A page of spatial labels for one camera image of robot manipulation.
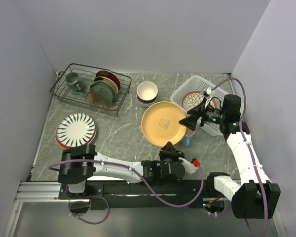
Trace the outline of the floral orange rimmed plate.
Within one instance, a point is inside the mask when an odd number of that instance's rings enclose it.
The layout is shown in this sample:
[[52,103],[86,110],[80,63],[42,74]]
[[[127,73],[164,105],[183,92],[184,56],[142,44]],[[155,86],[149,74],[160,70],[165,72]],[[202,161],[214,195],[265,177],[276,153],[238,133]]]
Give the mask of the floral orange rimmed plate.
[[186,94],[182,99],[182,107],[189,111],[199,105],[204,99],[204,95],[200,91],[192,91]]

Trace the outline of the yellow plate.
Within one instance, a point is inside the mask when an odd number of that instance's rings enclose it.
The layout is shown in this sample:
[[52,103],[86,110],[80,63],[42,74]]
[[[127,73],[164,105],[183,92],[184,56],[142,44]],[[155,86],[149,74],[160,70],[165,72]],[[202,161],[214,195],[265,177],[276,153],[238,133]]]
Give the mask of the yellow plate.
[[176,104],[161,101],[151,105],[142,117],[144,136],[152,144],[163,147],[168,142],[177,144],[184,137],[187,128],[179,121],[185,118],[184,111]]

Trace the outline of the blue striped white plate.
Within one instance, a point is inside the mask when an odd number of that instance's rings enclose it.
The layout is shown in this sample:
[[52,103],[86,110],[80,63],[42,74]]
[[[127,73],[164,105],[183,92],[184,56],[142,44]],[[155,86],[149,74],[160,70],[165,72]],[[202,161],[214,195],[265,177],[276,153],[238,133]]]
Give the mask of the blue striped white plate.
[[56,129],[59,141],[73,148],[90,140],[96,130],[96,124],[90,115],[75,113],[66,116]]

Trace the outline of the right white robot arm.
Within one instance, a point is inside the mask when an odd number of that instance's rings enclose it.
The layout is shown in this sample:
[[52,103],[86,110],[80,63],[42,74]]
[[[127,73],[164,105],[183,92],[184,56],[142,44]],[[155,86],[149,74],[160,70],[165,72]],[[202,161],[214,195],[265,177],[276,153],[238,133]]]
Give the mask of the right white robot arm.
[[247,124],[241,119],[241,98],[228,94],[222,108],[207,105],[207,99],[188,111],[188,116],[179,123],[195,130],[197,121],[201,125],[211,122],[219,125],[225,141],[235,158],[240,174],[237,184],[227,174],[210,174],[206,192],[212,197],[222,193],[231,202],[234,216],[238,219],[271,219],[281,193],[280,187],[272,183],[257,158]]

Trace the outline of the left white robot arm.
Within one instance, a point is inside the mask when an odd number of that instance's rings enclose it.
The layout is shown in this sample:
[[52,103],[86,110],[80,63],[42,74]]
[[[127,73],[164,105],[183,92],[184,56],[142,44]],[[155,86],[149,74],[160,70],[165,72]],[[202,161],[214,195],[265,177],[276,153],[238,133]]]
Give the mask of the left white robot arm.
[[124,161],[96,152],[94,145],[83,145],[63,151],[57,181],[68,185],[76,198],[83,198],[88,192],[86,180],[93,176],[120,179],[132,184],[145,180],[155,186],[182,180],[186,173],[197,171],[171,142],[161,148],[159,157],[160,160]]

